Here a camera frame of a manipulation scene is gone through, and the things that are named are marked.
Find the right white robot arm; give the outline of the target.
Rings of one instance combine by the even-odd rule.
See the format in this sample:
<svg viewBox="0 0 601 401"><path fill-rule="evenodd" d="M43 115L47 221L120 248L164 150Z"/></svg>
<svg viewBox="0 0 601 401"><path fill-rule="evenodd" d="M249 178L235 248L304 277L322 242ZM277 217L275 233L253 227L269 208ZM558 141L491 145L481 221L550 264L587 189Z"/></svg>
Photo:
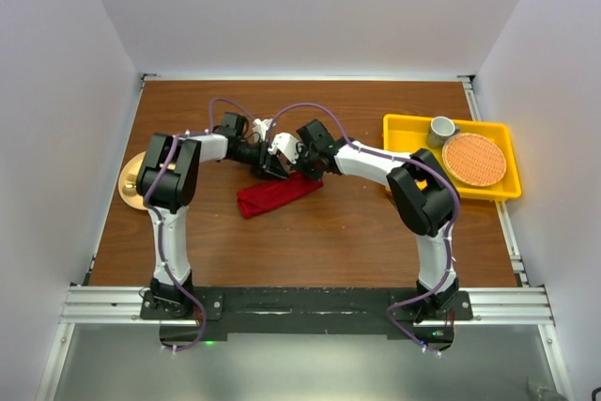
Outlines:
<svg viewBox="0 0 601 401"><path fill-rule="evenodd" d="M360 177L391 191L404 226L416 238L419 255L418 306L431 319L452 307L458 290L453 229L460 199L433 153L425 148L395 153L368 147L348 137L334 139L317 119L299 128L295 169L317 178L325 173Z"/></svg>

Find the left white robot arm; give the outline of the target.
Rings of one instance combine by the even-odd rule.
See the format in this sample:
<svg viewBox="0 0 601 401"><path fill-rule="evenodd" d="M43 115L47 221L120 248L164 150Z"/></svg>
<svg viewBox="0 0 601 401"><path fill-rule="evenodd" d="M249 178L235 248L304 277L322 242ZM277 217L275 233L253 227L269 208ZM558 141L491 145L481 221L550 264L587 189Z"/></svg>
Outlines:
<svg viewBox="0 0 601 401"><path fill-rule="evenodd" d="M249 120L226 113L221 124L181 135L156 133L136 177L136 191L148 209L154 237L152 295L173 318L194 307L192 267L187 256L186 222L202 162L231 160L249 165L258 177L287 179L278 157L269 152L269 119Z"/></svg>

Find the red cloth napkin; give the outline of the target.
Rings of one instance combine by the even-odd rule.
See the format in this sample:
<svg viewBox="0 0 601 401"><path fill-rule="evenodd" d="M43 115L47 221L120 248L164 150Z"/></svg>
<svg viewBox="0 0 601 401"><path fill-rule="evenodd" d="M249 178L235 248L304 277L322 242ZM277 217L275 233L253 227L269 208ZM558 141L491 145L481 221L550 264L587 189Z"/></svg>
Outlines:
<svg viewBox="0 0 601 401"><path fill-rule="evenodd" d="M323 186L323 180L313 180L293 172L288 179L261 182L237 191L239 213L250 219L281 208Z"/></svg>

